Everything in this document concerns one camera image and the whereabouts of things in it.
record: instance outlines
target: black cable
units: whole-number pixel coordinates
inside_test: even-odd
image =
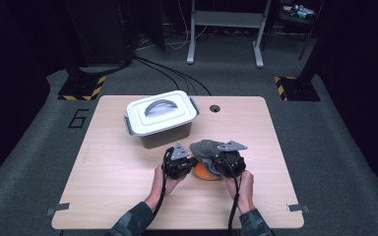
[[[151,63],[151,64],[153,64],[153,65],[156,65],[156,66],[158,66],[158,67],[162,67],[162,68],[164,68],[164,69],[166,69],[166,70],[169,70],[169,71],[171,71],[171,72],[173,72],[173,73],[175,73],[175,74],[177,74],[177,75],[181,75],[181,76],[187,77],[187,78],[193,80],[194,82],[198,83],[202,88],[204,88],[204,90],[208,93],[208,95],[211,95],[211,92],[210,92],[210,91],[209,91],[209,90],[208,90],[208,89],[207,89],[202,83],[200,83],[198,80],[192,78],[191,76],[188,76],[188,75],[186,75],[186,74],[184,74],[184,73],[182,73],[182,72],[176,71],[176,70],[174,70],[174,69],[168,68],[168,67],[163,66],[163,65],[161,65],[161,64],[158,64],[158,63],[156,63],[156,62],[152,62],[152,61],[150,61],[150,60],[148,60],[148,59],[146,59],[146,58],[143,58],[143,57],[136,57],[136,58],[138,58],[138,59],[140,59],[140,60],[143,60],[143,61],[146,61],[146,62],[148,62],[148,63]]]
[[[136,57],[136,60],[137,61],[140,61],[140,60],[143,60],[143,61],[146,61],[147,59],[144,59],[144,58],[141,58],[141,57]],[[192,89],[193,89],[193,91],[195,92],[195,94],[198,94],[197,92],[196,92],[196,89],[195,89],[195,87],[193,86],[193,84],[190,82],[190,81],[188,81],[188,80],[186,80],[182,75],[178,75],[178,76],[180,76],[181,78],[182,78],[182,80],[185,82],[185,84],[186,84],[186,88],[187,88],[187,93],[189,93],[189,85],[188,85],[188,83],[192,86]]]
[[[230,213],[229,219],[228,219],[228,235],[232,236],[232,220],[234,219],[235,210],[236,210],[237,205],[238,205],[240,188],[239,188],[239,185],[238,185],[237,177],[235,176],[235,173],[232,170],[231,165],[228,163],[228,161],[225,158],[223,158],[223,161],[226,163],[226,165],[228,165],[229,171],[231,173],[232,178],[234,179],[234,184],[235,184],[235,196],[234,196],[234,201],[232,202],[231,213]]]
[[[153,212],[153,219],[155,219],[156,215],[158,214],[158,211],[160,210],[160,207],[161,207],[162,201],[164,199],[164,195],[165,195],[165,183],[167,181],[167,176],[165,175],[164,170],[165,169],[164,169],[164,159],[163,159],[162,170],[161,170],[161,172],[162,172],[161,194],[160,194],[160,198],[158,199],[156,209]]]
[[[144,64],[144,65],[146,65],[146,66],[148,66],[148,67],[150,67],[150,68],[152,68],[152,69],[154,69],[154,70],[156,70],[156,71],[158,71],[158,72],[164,74],[165,76],[167,76],[169,79],[171,79],[171,80],[174,82],[174,84],[176,85],[177,89],[180,90],[179,85],[177,84],[177,82],[176,82],[176,81],[175,81],[170,75],[166,74],[165,72],[159,70],[159,69],[156,68],[156,67],[153,67],[153,66],[147,64],[146,62],[144,62],[144,61],[142,61],[142,60],[140,60],[140,59],[138,59],[138,58],[136,58],[136,60],[139,61],[140,63],[142,63],[142,64]]]

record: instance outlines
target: metal stand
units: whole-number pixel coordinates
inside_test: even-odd
[[[256,58],[256,66],[263,68],[263,58],[260,51],[260,41],[263,36],[270,3],[272,0],[266,1],[265,10],[259,13],[232,13],[232,12],[211,12],[196,11],[195,0],[192,0],[191,13],[191,36],[189,43],[189,51],[187,64],[193,64],[195,58],[195,26],[215,26],[215,27],[236,27],[236,28],[255,28],[259,29],[257,40],[253,41],[253,50]]]

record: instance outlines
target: container lid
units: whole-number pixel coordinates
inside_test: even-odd
[[[190,123],[198,111],[186,92],[175,90],[133,101],[127,114],[132,132],[147,136]]]

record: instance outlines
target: person's arm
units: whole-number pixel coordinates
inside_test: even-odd
[[[186,176],[174,180],[167,179],[165,183],[165,194],[169,195],[177,184]],[[158,205],[162,187],[162,169],[158,166],[155,170],[152,190],[143,202],[128,210],[119,220],[110,228],[105,236],[134,236],[141,235],[153,220],[153,211]]]
[[[236,188],[232,178],[222,176],[229,195],[234,199]],[[263,219],[259,210],[253,203],[254,176],[248,170],[244,170],[241,176],[237,177],[239,186],[238,211],[240,212],[241,235],[245,236],[271,236],[272,231]]]

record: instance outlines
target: sleeve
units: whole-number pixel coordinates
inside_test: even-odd
[[[122,215],[112,228],[106,232],[105,236],[141,235],[153,218],[153,212],[149,206],[144,202],[140,202]]]
[[[240,221],[243,236],[272,236],[271,229],[256,208],[241,214]]]

